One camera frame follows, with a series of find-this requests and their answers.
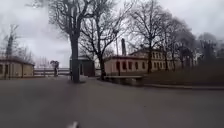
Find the asphalt road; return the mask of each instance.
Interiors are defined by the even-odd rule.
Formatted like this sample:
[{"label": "asphalt road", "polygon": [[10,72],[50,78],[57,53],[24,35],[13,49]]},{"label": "asphalt road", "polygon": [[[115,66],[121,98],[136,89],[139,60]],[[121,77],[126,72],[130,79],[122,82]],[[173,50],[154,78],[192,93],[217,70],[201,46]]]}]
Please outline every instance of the asphalt road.
[{"label": "asphalt road", "polygon": [[223,128],[224,91],[134,88],[89,79],[0,81],[1,128]]}]

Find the curb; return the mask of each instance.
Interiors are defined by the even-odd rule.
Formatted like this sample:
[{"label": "curb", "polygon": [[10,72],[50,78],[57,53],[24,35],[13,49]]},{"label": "curb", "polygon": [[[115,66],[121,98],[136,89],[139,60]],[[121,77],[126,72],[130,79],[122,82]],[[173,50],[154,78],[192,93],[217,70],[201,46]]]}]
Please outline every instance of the curb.
[{"label": "curb", "polygon": [[167,88],[167,89],[191,89],[191,90],[224,90],[224,86],[185,86],[185,85],[160,85],[145,84],[146,87]]}]

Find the yellow building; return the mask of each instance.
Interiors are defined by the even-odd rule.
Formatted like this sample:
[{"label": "yellow building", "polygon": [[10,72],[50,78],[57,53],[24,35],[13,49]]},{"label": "yellow building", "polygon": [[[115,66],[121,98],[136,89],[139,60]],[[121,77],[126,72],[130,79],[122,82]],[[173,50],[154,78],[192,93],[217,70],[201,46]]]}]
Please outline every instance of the yellow building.
[{"label": "yellow building", "polygon": [[0,79],[22,78],[33,76],[34,64],[25,62],[18,57],[0,58]]},{"label": "yellow building", "polygon": [[[152,71],[165,70],[165,57],[160,50],[152,51]],[[168,57],[168,69],[173,69],[171,58]],[[146,73],[148,70],[147,52],[139,50],[129,56],[112,56],[105,58],[105,71],[107,75],[132,75]]]}]

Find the chimney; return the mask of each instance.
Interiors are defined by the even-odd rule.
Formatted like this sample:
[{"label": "chimney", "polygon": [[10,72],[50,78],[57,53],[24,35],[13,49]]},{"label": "chimney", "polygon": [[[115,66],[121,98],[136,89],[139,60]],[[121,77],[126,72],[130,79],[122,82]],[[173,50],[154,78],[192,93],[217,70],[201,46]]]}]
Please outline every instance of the chimney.
[{"label": "chimney", "polygon": [[122,55],[126,56],[126,45],[124,38],[121,39]]}]

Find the fence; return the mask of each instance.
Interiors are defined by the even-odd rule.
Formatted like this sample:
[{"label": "fence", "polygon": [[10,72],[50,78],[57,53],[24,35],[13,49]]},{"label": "fence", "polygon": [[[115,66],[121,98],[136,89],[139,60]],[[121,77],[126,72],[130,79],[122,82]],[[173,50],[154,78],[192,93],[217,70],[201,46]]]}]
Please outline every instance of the fence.
[{"label": "fence", "polygon": [[[58,75],[69,75],[70,70],[69,68],[59,68],[58,69]],[[35,68],[34,69],[34,75],[35,76],[53,76],[54,75],[54,69],[53,68]]]}]

